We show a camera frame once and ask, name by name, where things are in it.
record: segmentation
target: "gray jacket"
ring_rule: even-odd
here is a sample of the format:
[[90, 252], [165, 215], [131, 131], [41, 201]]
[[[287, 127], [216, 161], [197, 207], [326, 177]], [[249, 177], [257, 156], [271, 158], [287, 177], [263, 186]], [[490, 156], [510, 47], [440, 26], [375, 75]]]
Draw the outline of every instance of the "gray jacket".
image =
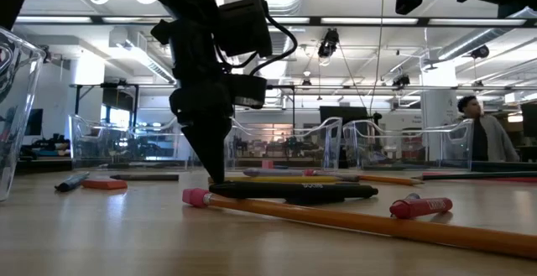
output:
[[480, 122], [487, 134], [488, 161], [518, 162], [519, 156], [500, 122], [492, 116], [482, 116]]

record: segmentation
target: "red marker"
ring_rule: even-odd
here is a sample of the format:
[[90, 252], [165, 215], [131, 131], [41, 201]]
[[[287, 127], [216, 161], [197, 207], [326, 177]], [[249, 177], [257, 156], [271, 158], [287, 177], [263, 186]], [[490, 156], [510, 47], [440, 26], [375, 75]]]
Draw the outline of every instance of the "red marker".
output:
[[424, 216], [433, 213], [446, 212], [451, 210], [453, 203], [448, 198], [433, 198], [433, 199], [405, 199], [397, 200], [389, 211], [397, 218], [412, 218]]

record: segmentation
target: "man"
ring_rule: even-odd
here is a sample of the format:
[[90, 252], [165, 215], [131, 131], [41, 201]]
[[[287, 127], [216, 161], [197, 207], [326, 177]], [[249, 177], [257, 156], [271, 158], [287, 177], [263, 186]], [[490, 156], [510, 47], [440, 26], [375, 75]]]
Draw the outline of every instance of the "man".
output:
[[457, 107], [473, 119], [472, 161], [518, 162], [509, 136], [495, 117], [483, 116], [475, 96], [463, 97]]

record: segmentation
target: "wooden table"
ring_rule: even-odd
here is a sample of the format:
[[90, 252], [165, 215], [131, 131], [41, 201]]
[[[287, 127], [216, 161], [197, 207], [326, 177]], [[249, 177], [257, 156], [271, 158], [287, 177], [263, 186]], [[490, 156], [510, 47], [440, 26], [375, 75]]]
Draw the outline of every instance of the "wooden table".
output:
[[[207, 186], [204, 172], [56, 194], [68, 174], [15, 177], [0, 203], [0, 275], [537, 275], [528, 259], [183, 205], [184, 188]], [[537, 235], [537, 185], [374, 186], [377, 197], [322, 207], [388, 216], [394, 200], [417, 192], [454, 203], [421, 220]]]

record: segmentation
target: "clear plastic container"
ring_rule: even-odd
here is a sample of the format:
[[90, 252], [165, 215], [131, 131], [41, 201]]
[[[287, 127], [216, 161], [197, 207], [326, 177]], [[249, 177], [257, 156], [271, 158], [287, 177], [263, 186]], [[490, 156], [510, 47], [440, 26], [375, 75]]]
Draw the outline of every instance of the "clear plastic container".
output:
[[0, 28], [0, 201], [17, 166], [44, 52]]
[[162, 127], [114, 127], [70, 116], [73, 169], [185, 170], [201, 167], [175, 119]]
[[226, 137], [226, 168], [261, 167], [268, 160], [287, 168], [337, 170], [341, 118], [331, 117], [316, 128], [271, 125], [243, 126], [233, 119]]
[[343, 126], [347, 162], [365, 170], [471, 168], [472, 120], [419, 130], [384, 131], [371, 121]]

